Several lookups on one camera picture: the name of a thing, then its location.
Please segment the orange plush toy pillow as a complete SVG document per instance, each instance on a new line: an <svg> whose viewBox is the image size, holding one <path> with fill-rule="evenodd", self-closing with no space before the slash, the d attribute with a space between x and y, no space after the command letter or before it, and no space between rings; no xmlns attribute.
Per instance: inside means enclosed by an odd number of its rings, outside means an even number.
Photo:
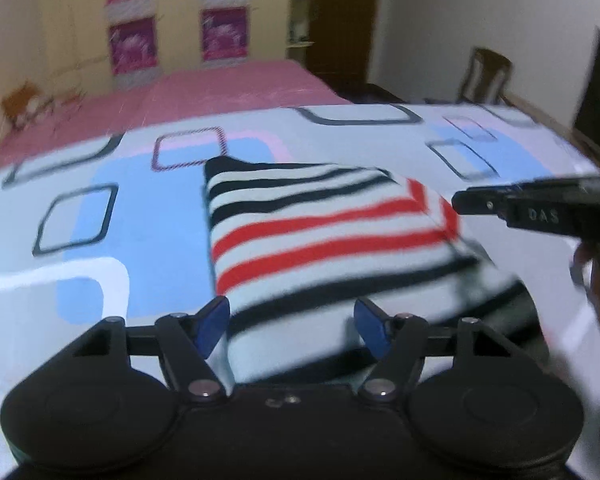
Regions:
<svg viewBox="0 0 600 480"><path fill-rule="evenodd" d="M44 114L53 102L54 99L37 84L26 81L1 99L1 108L12 128L21 130L34 122L39 114Z"/></svg>

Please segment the dark brown wooden door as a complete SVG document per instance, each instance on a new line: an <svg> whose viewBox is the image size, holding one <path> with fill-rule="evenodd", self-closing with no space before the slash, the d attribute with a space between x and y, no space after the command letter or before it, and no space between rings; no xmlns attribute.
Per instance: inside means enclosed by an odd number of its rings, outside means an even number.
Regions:
<svg viewBox="0 0 600 480"><path fill-rule="evenodd" d="M306 68L339 94L366 85L377 0L315 0L311 8Z"/></svg>

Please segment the corner shelf unit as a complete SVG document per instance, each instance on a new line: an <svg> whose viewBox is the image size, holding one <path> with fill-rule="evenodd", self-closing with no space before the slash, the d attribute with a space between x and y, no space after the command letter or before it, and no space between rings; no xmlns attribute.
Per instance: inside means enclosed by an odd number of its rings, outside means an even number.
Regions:
<svg viewBox="0 0 600 480"><path fill-rule="evenodd" d="M312 6L315 0L288 0L286 58L306 66L306 55L313 46L310 36Z"/></svg>

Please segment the cream wardrobe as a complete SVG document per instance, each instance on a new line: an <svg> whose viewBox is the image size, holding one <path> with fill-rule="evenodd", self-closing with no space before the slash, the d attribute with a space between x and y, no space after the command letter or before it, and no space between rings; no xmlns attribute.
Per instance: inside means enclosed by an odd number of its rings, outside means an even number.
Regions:
<svg viewBox="0 0 600 480"><path fill-rule="evenodd" d="M204 11L247 8L247 52L224 60L281 60L287 50L289 0L0 0L0 94L34 82L47 92L91 96L143 82L114 74L115 29L140 23L157 52L151 75L218 66L206 58Z"/></svg>

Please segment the striped knit child sweater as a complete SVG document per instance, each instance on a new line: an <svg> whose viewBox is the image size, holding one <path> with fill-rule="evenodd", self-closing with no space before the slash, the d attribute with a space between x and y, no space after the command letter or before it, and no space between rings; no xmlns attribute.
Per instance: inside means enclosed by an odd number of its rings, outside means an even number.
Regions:
<svg viewBox="0 0 600 480"><path fill-rule="evenodd" d="M355 301L452 327L480 318L536 358L535 305L437 192L379 168L204 166L215 291L230 322L210 356L227 382L350 382L373 365Z"/></svg>

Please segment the wooden bed footboard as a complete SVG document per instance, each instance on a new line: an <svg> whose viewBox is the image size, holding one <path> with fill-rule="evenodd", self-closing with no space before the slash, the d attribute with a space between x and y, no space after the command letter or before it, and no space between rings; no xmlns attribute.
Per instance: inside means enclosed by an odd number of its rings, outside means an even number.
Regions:
<svg viewBox="0 0 600 480"><path fill-rule="evenodd" d="M600 168L600 146L590 140L584 133L574 127L567 127L558 122L549 114L543 112L539 107L534 106L529 101L517 96L513 92L504 91L502 100L505 104L515 107L524 114L528 115L536 122L552 130L554 133L568 141L582 155Z"/></svg>

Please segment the lower right pink poster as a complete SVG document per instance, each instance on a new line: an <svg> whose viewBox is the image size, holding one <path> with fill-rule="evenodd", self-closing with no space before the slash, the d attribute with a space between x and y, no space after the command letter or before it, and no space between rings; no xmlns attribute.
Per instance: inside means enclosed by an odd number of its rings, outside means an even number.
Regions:
<svg viewBox="0 0 600 480"><path fill-rule="evenodd" d="M204 9L201 12L201 56L204 62L246 58L249 12L246 6Z"/></svg>

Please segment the dark wooden chair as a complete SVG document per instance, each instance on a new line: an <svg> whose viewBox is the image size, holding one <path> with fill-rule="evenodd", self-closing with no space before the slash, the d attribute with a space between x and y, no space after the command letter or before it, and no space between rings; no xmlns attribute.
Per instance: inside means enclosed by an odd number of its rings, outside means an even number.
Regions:
<svg viewBox="0 0 600 480"><path fill-rule="evenodd" d="M473 47L457 102L496 105L513 73L513 62L484 47Z"/></svg>

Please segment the patterned light blue bedspread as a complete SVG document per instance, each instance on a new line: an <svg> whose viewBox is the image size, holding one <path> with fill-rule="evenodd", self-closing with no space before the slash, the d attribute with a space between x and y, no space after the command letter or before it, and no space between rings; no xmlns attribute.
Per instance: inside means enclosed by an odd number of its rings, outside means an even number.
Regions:
<svg viewBox="0 0 600 480"><path fill-rule="evenodd" d="M599 177L497 105L326 105L189 118L0 170L0 479L600 479L600 324L580 238L462 216L522 281L546 353L480 318L428 322L398 402L350 382L222 382L187 402L155 322L215 297L204 166L379 168L452 206L473 186Z"/></svg>

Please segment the lower left pink poster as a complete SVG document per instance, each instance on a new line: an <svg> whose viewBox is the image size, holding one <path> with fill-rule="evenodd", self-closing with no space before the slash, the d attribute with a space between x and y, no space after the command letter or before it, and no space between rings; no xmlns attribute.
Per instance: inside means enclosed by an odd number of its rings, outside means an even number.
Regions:
<svg viewBox="0 0 600 480"><path fill-rule="evenodd" d="M111 25L108 32L114 76L158 66L154 18Z"/></svg>

